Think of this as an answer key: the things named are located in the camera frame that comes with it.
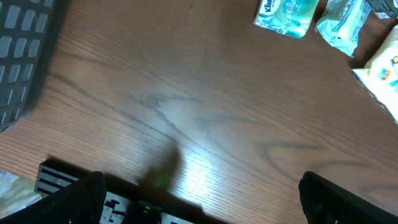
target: teal tissue packet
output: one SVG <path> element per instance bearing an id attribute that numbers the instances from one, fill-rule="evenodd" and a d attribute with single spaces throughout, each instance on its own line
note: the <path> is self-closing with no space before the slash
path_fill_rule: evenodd
<path id="1" fill-rule="evenodd" d="M 317 22 L 317 31 L 332 47 L 352 57 L 359 31 L 371 10 L 364 0 L 329 0 Z"/>
<path id="2" fill-rule="evenodd" d="M 262 0 L 254 24 L 278 34 L 302 38 L 319 0 Z"/>

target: kleenex logo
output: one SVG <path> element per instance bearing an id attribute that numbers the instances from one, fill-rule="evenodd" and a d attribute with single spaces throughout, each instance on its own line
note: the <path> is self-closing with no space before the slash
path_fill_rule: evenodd
<path id="1" fill-rule="evenodd" d="M 273 15 L 280 5 L 281 0 L 262 0 L 263 7 L 261 7 L 260 13 L 271 16 Z"/>

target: brown wooden surface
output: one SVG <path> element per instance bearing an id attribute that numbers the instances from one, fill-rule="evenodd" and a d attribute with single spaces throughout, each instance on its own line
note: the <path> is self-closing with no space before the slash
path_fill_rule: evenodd
<path id="1" fill-rule="evenodd" d="M 306 170 L 398 214 L 398 126 L 349 67 L 395 22 L 372 14 L 349 58 L 314 22 L 301 40 L 256 27 L 258 5 L 71 0 L 36 110 L 0 134 L 0 169 L 34 179 L 53 156 L 134 182 L 177 141 L 172 192 L 231 223 L 305 223 Z"/>

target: wooden table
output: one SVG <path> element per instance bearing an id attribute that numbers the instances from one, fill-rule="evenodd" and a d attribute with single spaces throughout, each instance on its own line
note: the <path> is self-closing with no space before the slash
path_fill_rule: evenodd
<path id="1" fill-rule="evenodd" d="M 35 179 L 57 157 L 134 182 L 177 142 L 171 191 L 232 223 L 306 223 L 306 170 L 397 214 L 398 126 L 350 72 L 395 21 L 372 14 L 349 58 L 314 22 L 301 40 L 253 25 L 258 5 L 71 0 L 36 110 L 0 134 L 0 169 Z"/>

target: black basket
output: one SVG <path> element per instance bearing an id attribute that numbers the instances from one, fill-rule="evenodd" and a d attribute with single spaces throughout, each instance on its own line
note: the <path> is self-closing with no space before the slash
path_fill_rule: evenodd
<path id="1" fill-rule="evenodd" d="M 39 98 L 67 0 L 0 0 L 0 132 Z"/>

